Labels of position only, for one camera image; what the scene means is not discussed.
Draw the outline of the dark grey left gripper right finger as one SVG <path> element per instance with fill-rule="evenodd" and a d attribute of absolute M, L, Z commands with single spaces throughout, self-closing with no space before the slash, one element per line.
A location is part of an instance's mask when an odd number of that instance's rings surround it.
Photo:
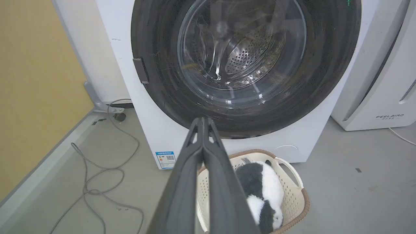
<path fill-rule="evenodd" d="M 210 118 L 203 119 L 203 160 L 209 171 L 209 232 L 260 233 L 214 121 Z"/>

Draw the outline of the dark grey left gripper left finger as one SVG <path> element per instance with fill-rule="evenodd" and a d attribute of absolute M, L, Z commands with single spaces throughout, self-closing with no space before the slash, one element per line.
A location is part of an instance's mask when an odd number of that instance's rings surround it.
<path fill-rule="evenodd" d="M 191 124 L 148 234 L 193 234 L 195 231 L 197 171 L 203 161 L 203 120 L 196 118 Z"/>

